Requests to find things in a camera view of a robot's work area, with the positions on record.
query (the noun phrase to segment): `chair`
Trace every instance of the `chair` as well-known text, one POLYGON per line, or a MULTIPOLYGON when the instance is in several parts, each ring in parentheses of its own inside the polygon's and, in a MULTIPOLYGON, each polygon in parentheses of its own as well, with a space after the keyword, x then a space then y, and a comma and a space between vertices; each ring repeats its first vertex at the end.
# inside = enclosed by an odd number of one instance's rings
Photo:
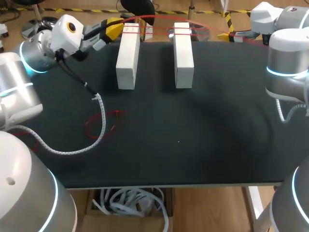
POLYGON ((57 18, 54 17, 41 17, 38 4, 44 0, 13 0, 16 4, 32 6, 35 19, 30 20, 22 27, 21 35, 25 39, 28 39, 44 29, 52 29, 57 22, 57 18))

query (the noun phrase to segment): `white wooden block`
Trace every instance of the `white wooden block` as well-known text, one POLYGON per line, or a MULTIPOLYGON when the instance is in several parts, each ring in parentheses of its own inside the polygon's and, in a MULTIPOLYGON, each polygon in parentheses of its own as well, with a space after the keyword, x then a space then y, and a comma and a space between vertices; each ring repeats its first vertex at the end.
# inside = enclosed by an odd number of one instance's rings
POLYGON ((189 23, 174 23, 174 59, 176 88, 191 88, 194 62, 189 23))
POLYGON ((139 51, 139 24, 125 23, 116 64, 119 89, 134 89, 139 51))

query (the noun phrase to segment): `white cable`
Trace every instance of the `white cable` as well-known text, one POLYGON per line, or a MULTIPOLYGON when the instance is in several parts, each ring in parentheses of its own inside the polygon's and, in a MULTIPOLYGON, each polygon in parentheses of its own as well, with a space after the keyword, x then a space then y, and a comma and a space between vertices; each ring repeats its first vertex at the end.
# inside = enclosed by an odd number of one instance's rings
POLYGON ((112 215, 135 215, 139 217, 144 217, 145 212, 137 211, 135 209, 132 209, 131 207, 135 206, 140 199, 144 197, 148 197, 149 199, 155 200, 159 203, 160 207, 158 209, 162 209, 164 221, 165 221, 163 232, 167 232, 169 228, 169 218, 168 218, 166 208, 164 206, 164 194, 161 189, 159 188, 155 188, 155 189, 157 189, 161 193, 162 199, 140 188, 120 189, 119 191, 117 191, 115 194, 111 196, 110 201, 109 201, 110 208, 113 212, 110 212, 106 210, 105 208, 104 203, 105 203, 106 196, 104 196, 104 189, 101 190, 101 194, 100 194, 101 205, 99 205, 94 199, 92 200, 92 202, 99 210, 101 210, 106 215, 111 215, 111 214, 112 215), (123 198, 123 196, 126 196, 123 203, 121 203, 123 199, 119 200, 118 202, 114 202, 116 198, 119 199, 118 197, 119 195, 121 195, 120 198, 123 198))
POLYGON ((96 145, 99 144, 99 142, 102 140, 103 138, 103 135, 104 135, 104 132, 105 132, 105 127, 106 127, 106 118, 105 118, 105 110, 104 110, 104 105, 103 105, 103 101, 102 101, 102 98, 101 96, 97 93, 95 95, 96 97, 93 98, 93 100, 98 100, 99 102, 99 105, 100 105, 100 109, 101 109, 101 116, 102 116, 102 129, 101 129, 101 133, 98 137, 98 139, 92 144, 90 145, 89 147, 86 147, 86 148, 83 148, 83 149, 80 149, 80 150, 77 150, 77 151, 57 151, 57 150, 54 150, 52 149, 50 146, 48 146, 44 140, 32 129, 28 128, 28 127, 25 127, 25 126, 21 126, 21 125, 16 125, 16 126, 12 126, 10 128, 7 129, 8 130, 12 130, 12 129, 21 129, 21 130, 24 130, 24 131, 27 131, 29 132, 30 134, 32 134, 34 136, 34 138, 36 140, 38 140, 38 142, 48 151, 54 153, 54 154, 57 154, 57 155, 76 155, 76 154, 80 154, 80 153, 83 153, 83 152, 86 152, 86 151, 89 151, 90 149, 94 148, 96 145))
POLYGON ((104 202, 107 202, 107 200, 110 196, 110 193, 111 193, 111 188, 108 188, 107 191, 106 191, 105 197, 104 197, 104 202))
POLYGON ((290 110, 290 112, 288 113, 288 116, 286 117, 286 119, 284 119, 282 110, 281 110, 281 106, 280 106, 280 101, 279 99, 276 99, 276 104, 277 104, 277 109, 278 109, 278 113, 279 113, 279 117, 281 119, 281 121, 285 124, 288 123, 292 117, 292 115, 294 114, 294 112, 298 109, 302 109, 302 108, 307 108, 306 104, 299 104, 299 105, 295 105, 292 107, 292 109, 290 110))
POLYGON ((155 188, 155 189, 158 190, 158 191, 161 193, 162 202, 164 203, 164 193, 163 193, 162 190, 159 189, 159 188, 155 188))
POLYGON ((307 74, 304 86, 304 99, 307 106, 306 116, 309 116, 309 99, 308 99, 308 86, 309 86, 309 75, 307 74))

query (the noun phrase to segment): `tangled cable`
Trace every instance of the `tangled cable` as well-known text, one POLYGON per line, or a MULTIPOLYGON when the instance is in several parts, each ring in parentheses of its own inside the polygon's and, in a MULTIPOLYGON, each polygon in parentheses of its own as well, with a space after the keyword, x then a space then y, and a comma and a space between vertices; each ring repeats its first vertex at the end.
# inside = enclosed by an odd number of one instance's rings
POLYGON ((98 145, 100 143, 100 141, 102 140, 104 133, 105 133, 105 128, 106 128, 106 116, 105 116, 105 109, 104 109, 104 104, 103 104, 103 100, 101 98, 101 96, 96 93, 89 85, 86 81, 84 81, 82 78, 80 78, 77 74, 75 74, 73 72, 72 69, 69 68, 69 66, 66 64, 65 60, 62 60, 64 66, 67 68, 67 70, 64 69, 64 67, 62 67, 59 63, 59 66, 62 68, 62 70, 68 74, 70 77, 72 77, 74 80, 78 81, 79 83, 81 83, 91 94, 94 94, 95 97, 92 100, 97 100, 100 106, 100 110, 101 110, 101 120, 102 120, 102 128, 101 128, 101 132, 100 135, 98 136, 97 140, 90 146, 80 149, 80 150, 76 150, 76 151, 57 151, 55 149, 52 149, 49 145, 46 144, 46 142, 44 142, 44 140, 32 129, 22 126, 22 125, 16 125, 16 126, 12 126, 12 127, 8 127, 5 128, 5 131, 9 131, 12 129, 21 129, 24 130, 28 133, 30 133, 31 135, 34 136, 34 138, 48 151, 50 151, 51 153, 57 154, 57 155, 76 155, 76 154, 80 154, 83 152, 86 152, 92 148, 94 148, 96 145, 98 145))
POLYGON ((169 228, 169 218, 166 208, 164 206, 164 194, 161 189, 159 188, 155 189, 161 193, 162 199, 140 188, 122 188, 111 196, 109 200, 109 207, 111 209, 110 211, 108 211, 105 207, 111 192, 110 188, 108 189, 103 188, 101 190, 100 205, 94 199, 92 200, 92 202, 100 211, 102 211, 106 215, 131 215, 131 216, 144 217, 149 214, 150 210, 154 205, 154 201, 157 201, 160 206, 156 210, 158 211, 162 209, 164 216, 165 225, 163 228, 163 232, 167 232, 169 228), (136 204, 143 198, 149 199, 150 202, 149 206, 142 211, 134 209, 136 208, 136 204))

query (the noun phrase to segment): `black tabletop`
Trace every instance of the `black tabletop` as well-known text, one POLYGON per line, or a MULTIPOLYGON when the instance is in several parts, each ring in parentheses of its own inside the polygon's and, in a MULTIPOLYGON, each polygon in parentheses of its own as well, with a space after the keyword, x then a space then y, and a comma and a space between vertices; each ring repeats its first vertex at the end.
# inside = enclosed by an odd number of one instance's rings
MULTIPOLYGON (((309 151, 309 120, 298 112, 281 123, 265 92, 267 48, 220 42, 192 47, 192 89, 175 88, 171 43, 140 45, 135 90, 118 90, 119 44, 92 51, 84 62, 69 59, 102 95, 106 111, 121 110, 120 117, 116 122, 108 115, 107 131, 116 126, 91 151, 59 156, 39 147, 37 156, 67 188, 282 181, 309 151)), ((59 67, 33 83, 44 110, 25 125, 54 149, 93 143, 84 128, 99 106, 86 89, 59 67)), ((282 104, 287 113, 291 105, 282 104)))

